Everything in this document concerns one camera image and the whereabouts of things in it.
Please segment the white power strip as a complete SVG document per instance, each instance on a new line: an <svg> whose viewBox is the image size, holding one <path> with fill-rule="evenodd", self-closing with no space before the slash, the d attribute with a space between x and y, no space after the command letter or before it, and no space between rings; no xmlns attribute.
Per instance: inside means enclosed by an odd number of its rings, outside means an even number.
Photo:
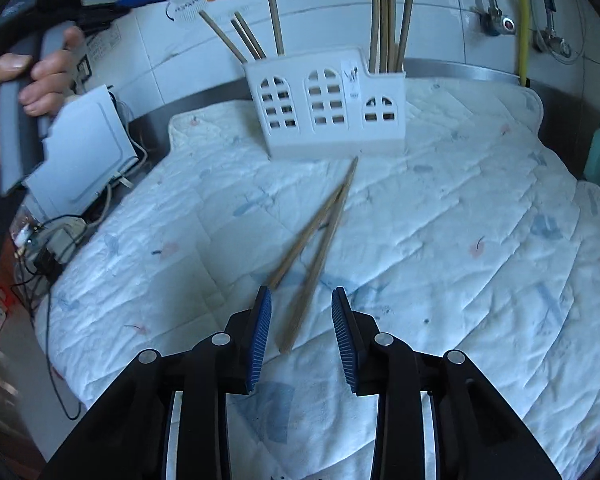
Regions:
<svg viewBox="0 0 600 480"><path fill-rule="evenodd" d="M35 231L24 245L24 266L32 274L41 274L53 262L64 266L78 251L85 232L86 224L76 219Z"/></svg>

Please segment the chrome water valve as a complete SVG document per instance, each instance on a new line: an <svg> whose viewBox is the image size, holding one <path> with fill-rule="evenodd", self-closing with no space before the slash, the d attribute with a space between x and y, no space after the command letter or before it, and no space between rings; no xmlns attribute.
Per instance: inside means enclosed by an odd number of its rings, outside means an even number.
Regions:
<svg viewBox="0 0 600 480"><path fill-rule="evenodd" d="M562 37L556 36L551 30L540 29L533 36L535 50L547 53L558 61L569 61L572 55L570 43Z"/></svg>

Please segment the white plastic utensil holder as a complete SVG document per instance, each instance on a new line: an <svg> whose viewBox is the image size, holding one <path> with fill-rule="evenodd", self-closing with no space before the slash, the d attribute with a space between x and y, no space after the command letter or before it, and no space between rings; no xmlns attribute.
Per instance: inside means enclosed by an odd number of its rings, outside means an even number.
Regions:
<svg viewBox="0 0 600 480"><path fill-rule="evenodd" d="M405 151L405 75L371 73L361 49L276 56L244 70L272 159Z"/></svg>

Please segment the instruction label sticker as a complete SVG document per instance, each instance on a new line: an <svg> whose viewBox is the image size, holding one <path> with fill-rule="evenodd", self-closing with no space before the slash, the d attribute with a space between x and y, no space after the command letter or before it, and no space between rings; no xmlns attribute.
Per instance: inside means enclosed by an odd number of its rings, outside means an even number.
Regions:
<svg viewBox="0 0 600 480"><path fill-rule="evenodd" d="M121 41L120 30L117 25L112 25L107 30L99 32L86 40L87 56L93 63L100 62Z"/></svg>

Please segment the red-knob water valve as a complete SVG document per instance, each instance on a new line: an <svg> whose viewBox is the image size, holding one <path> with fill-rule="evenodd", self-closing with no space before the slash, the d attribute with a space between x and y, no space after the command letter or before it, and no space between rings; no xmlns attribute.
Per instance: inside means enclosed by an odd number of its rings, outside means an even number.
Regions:
<svg viewBox="0 0 600 480"><path fill-rule="evenodd" d="M513 36L516 32L514 20L498 8L490 8L486 12L479 12L478 18L480 29L486 36Z"/></svg>

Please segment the white microwave oven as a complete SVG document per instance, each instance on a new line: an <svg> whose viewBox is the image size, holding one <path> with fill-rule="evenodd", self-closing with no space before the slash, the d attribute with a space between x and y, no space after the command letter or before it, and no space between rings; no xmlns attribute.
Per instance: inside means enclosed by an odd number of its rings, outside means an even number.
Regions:
<svg viewBox="0 0 600 480"><path fill-rule="evenodd" d="M137 154L105 86L66 104L44 142L46 159L26 180L24 206L44 222L79 216L107 184L137 162Z"/></svg>

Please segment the white quilted mat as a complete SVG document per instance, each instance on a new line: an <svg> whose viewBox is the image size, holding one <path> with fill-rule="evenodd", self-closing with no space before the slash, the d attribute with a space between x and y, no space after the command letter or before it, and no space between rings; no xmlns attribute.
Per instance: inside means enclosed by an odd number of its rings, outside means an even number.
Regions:
<svg viewBox="0 0 600 480"><path fill-rule="evenodd" d="M45 295L38 342L92 405L138 352L192 348L248 308L352 178L291 352L228 402L236 479L365 479L376 402L343 377L330 295L413 349L464 351L566 479L600 452L600 188L538 137L531 90L411 79L402 155L268 156L254 105L176 115L169 154Z"/></svg>

